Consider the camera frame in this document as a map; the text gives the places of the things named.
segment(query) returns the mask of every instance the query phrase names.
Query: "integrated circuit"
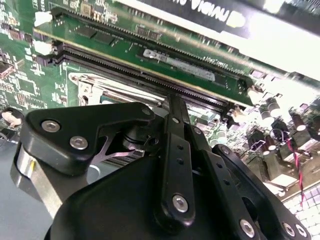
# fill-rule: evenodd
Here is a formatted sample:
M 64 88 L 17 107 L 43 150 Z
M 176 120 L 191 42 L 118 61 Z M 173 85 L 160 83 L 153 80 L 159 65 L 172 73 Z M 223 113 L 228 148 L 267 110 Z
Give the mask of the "integrated circuit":
M 81 36 L 87 37 L 89 39 L 91 39 L 96 33 L 97 31 L 89 28 L 89 27 L 79 27 L 77 30 L 75 30 L 75 32 Z
M 136 26 L 135 27 L 135 31 L 137 34 L 141 35 L 141 36 L 144 36 L 144 37 L 147 37 L 148 34 L 149 34 L 149 30 L 142 27 L 142 26 Z
M 96 11 L 97 13 L 103 14 L 105 11 L 105 7 L 100 5 L 94 5 L 94 11 Z
M 149 38 L 153 39 L 153 40 L 159 40 L 161 36 L 161 33 L 156 32 L 156 31 L 150 31 L 149 32 Z
M 80 7 L 80 12 L 82 15 L 90 18 L 92 16 L 92 5 L 82 2 Z
M 24 34 L 24 40 L 27 42 L 27 43 L 30 43 L 32 44 L 32 36 L 28 33 L 25 33 Z
M 102 44 L 106 44 L 109 46 L 114 41 L 115 38 L 111 35 L 98 32 L 94 39 Z
M 0 61 L 0 79 L 4 79 L 6 76 L 11 74 L 15 70 L 14 66 Z
M 10 29 L 9 30 L 10 36 L 14 39 L 14 40 L 22 40 L 22 36 L 20 34 L 19 31 L 14 30 L 14 29 Z

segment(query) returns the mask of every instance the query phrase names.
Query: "silver screw head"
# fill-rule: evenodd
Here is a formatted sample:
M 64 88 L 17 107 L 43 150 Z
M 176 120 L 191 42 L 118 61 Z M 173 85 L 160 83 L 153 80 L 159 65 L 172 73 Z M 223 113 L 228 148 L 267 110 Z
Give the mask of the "silver screw head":
M 180 213 L 185 213 L 188 211 L 188 202 L 183 196 L 174 195 L 172 202 L 175 209 L 177 209 Z
M 284 222 L 282 225 L 286 233 L 289 234 L 291 237 L 294 237 L 296 235 L 295 231 L 292 229 L 292 227 L 288 223 Z
M 222 150 L 222 152 L 224 152 L 225 154 L 229 154 L 229 153 L 230 153 L 229 150 L 228 150 L 228 148 L 226 148 L 225 146 L 222 146 L 222 147 L 221 147 L 221 150 Z
M 74 149 L 84 150 L 88 147 L 88 141 L 82 136 L 73 136 L 70 139 L 70 145 Z
M 144 113 L 144 114 L 146 114 L 146 115 L 151 115 L 151 112 L 150 112 L 150 110 L 148 109 L 148 108 L 142 108 L 142 112 Z
M 252 227 L 252 225 L 250 224 L 250 222 L 248 222 L 245 219 L 241 219 L 240 220 L 240 226 L 242 228 L 242 230 L 244 231 L 244 233 L 249 237 L 249 238 L 253 238 L 255 236 L 255 230 Z
M 296 227 L 296 229 L 298 229 L 298 232 L 301 236 L 303 236 L 305 238 L 307 237 L 307 232 L 303 229 L 302 226 L 300 226 L 299 224 L 296 224 L 295 227 Z
M 199 128 L 197 128 L 197 127 L 194 128 L 194 131 L 195 131 L 196 134 L 201 134 L 201 130 Z
M 178 119 L 176 119 L 175 117 L 173 117 L 172 120 L 173 120 L 176 124 L 180 123 L 180 121 L 179 121 Z
M 60 125 L 56 121 L 46 120 L 41 123 L 41 127 L 48 133 L 56 133 L 60 130 Z

